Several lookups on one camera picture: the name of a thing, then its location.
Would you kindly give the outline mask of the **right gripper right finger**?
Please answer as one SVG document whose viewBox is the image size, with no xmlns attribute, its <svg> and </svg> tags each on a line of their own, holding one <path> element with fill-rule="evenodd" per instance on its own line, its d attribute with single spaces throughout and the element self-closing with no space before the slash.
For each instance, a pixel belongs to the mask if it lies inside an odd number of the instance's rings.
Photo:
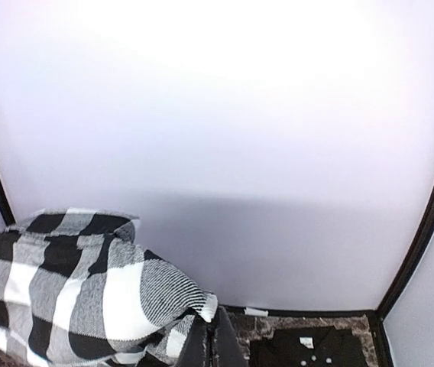
<svg viewBox="0 0 434 367">
<path fill-rule="evenodd" d="M 232 323 L 224 307 L 219 307 L 215 315 L 215 328 L 212 332 L 211 346 L 212 366 L 248 366 L 238 344 Z"/>
</svg>

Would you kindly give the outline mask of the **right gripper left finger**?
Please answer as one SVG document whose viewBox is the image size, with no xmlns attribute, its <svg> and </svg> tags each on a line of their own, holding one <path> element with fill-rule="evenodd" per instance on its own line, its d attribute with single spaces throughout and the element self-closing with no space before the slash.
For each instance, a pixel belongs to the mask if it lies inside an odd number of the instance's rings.
<svg viewBox="0 0 434 367">
<path fill-rule="evenodd" d="M 209 367 L 211 354 L 211 327 L 203 319 L 195 319 L 177 360 L 177 367 Z"/>
</svg>

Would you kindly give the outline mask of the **black white plaid shirt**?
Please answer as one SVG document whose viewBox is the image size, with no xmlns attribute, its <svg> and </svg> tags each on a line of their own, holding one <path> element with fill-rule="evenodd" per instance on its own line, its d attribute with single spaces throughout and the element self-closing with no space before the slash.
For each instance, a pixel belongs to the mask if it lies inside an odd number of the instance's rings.
<svg viewBox="0 0 434 367">
<path fill-rule="evenodd" d="M 139 218 L 43 210 L 0 231 L 0 353 L 29 366 L 178 360 L 217 297 L 136 242 Z"/>
</svg>

